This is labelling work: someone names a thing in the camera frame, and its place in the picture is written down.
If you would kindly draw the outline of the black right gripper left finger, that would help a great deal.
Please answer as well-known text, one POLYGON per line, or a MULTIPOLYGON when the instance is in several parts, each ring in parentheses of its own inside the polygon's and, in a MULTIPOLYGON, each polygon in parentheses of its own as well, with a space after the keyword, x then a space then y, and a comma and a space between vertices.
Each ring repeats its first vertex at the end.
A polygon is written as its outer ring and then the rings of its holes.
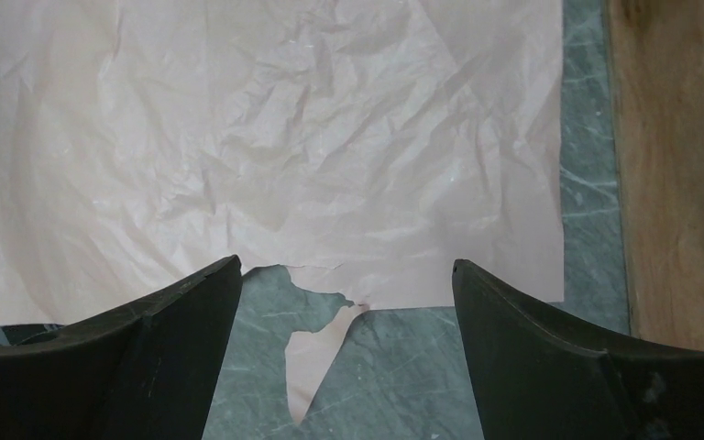
POLYGON ((0 439, 199 439, 242 292, 238 257, 74 324, 0 326, 0 439))

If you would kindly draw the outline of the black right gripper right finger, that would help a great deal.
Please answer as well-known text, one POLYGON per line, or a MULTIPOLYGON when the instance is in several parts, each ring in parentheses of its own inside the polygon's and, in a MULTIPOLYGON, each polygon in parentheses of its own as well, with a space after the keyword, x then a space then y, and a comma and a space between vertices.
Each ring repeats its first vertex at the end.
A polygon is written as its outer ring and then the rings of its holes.
POLYGON ((622 335, 466 259, 452 288, 488 439, 704 439, 704 352, 622 335))

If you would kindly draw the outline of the pink flower bouquet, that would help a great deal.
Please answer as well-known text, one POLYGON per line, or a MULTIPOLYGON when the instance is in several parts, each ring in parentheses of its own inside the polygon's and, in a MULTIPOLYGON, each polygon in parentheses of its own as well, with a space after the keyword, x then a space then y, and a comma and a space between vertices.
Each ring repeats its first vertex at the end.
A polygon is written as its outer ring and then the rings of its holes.
POLYGON ((562 69, 559 1, 0 1, 0 325, 282 265, 349 300, 287 345, 300 422, 457 259, 562 300, 562 69))

